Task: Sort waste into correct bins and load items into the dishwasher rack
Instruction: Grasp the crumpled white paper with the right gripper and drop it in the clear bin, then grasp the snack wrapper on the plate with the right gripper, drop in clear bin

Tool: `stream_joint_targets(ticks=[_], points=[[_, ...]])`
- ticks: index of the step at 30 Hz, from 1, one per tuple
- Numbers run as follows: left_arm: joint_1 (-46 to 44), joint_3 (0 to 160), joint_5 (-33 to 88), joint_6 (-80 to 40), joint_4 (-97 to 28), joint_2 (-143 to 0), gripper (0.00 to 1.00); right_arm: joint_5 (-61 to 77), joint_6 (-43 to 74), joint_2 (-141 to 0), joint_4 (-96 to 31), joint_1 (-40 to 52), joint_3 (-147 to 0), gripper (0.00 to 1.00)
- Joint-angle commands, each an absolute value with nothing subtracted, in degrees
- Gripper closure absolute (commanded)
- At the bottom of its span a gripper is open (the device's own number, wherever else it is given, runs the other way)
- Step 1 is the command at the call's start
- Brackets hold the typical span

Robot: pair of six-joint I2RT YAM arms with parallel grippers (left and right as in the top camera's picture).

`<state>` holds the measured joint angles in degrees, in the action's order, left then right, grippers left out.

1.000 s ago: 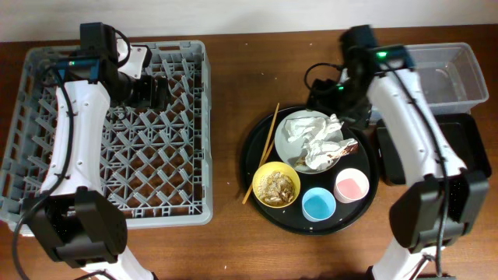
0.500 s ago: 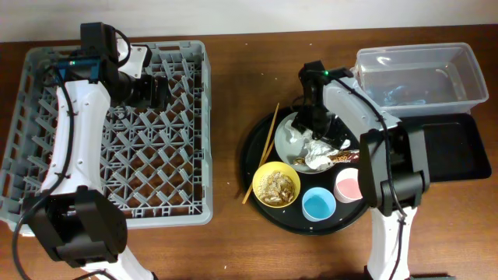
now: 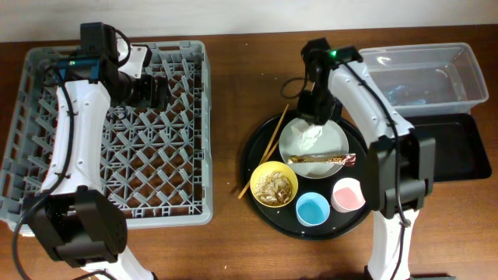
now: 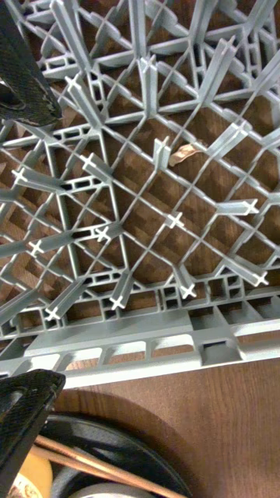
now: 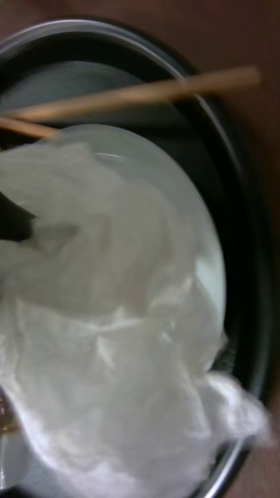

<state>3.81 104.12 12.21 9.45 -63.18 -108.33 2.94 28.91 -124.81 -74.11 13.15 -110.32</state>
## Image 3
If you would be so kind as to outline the white napkin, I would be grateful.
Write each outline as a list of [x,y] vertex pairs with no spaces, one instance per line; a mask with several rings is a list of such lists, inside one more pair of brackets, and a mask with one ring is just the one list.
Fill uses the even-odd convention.
[[302,119],[296,119],[296,123],[291,125],[291,131],[296,137],[297,147],[306,151],[312,148],[322,135],[323,126],[311,124]]

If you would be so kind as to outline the grey round plate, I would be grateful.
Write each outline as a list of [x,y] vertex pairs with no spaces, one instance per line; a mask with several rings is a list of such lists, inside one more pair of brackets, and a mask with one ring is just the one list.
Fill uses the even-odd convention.
[[[346,154],[349,152],[349,143],[345,132],[334,121],[323,125],[322,135],[314,146],[306,151],[299,149],[297,140],[291,131],[291,125],[296,123],[292,119],[282,130],[279,138],[279,152],[284,163],[290,156],[304,156],[313,154]],[[297,163],[290,164],[291,169],[298,175],[309,179],[322,179],[340,171],[342,166],[327,163]]]

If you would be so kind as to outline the brown snack wrapper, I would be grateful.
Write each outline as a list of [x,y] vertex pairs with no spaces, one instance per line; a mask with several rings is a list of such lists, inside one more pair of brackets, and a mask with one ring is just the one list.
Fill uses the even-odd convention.
[[304,156],[290,156],[286,162],[288,164],[297,163],[327,163],[339,166],[354,166],[356,164],[356,154],[313,154]]

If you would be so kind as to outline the yellow bowl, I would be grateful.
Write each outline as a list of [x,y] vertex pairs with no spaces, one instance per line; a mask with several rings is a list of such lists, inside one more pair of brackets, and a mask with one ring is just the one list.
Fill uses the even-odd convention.
[[[258,182],[258,179],[264,175],[267,175],[267,174],[275,172],[275,171],[279,171],[279,172],[283,173],[285,176],[287,176],[292,184],[292,187],[293,187],[292,197],[290,198],[290,201],[285,203],[284,205],[280,205],[280,206],[266,205],[256,197],[256,184]],[[250,180],[250,188],[251,188],[251,193],[252,193],[253,197],[260,204],[267,206],[267,207],[270,207],[270,208],[281,208],[283,206],[288,205],[296,197],[296,194],[298,191],[298,180],[297,180],[297,176],[294,173],[294,171],[289,166],[287,166],[285,163],[270,161],[270,162],[262,163],[252,173],[251,180]]]

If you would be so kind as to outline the food scraps and rice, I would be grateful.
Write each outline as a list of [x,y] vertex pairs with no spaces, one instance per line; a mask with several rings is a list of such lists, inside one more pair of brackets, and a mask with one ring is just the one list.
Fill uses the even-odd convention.
[[260,177],[256,184],[256,197],[266,205],[284,205],[290,201],[292,192],[289,178],[279,171]]

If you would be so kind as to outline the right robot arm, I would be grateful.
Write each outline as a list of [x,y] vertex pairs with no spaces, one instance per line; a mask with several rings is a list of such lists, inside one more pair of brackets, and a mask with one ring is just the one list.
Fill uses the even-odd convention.
[[433,189],[436,141],[417,131],[390,105],[354,46],[332,48],[310,40],[300,52],[304,81],[297,115],[325,124],[347,109],[368,148],[360,187],[373,211],[371,279],[410,279],[412,229]]

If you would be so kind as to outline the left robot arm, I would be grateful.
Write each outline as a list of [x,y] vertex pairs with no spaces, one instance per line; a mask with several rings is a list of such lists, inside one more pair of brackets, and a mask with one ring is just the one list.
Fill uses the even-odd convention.
[[89,276],[152,279],[127,245],[124,213],[103,192],[103,125],[112,106],[163,109],[171,93],[165,78],[142,73],[152,52],[132,45],[105,23],[80,26],[80,47],[50,67],[58,119],[40,194],[28,198],[20,220],[47,255]]

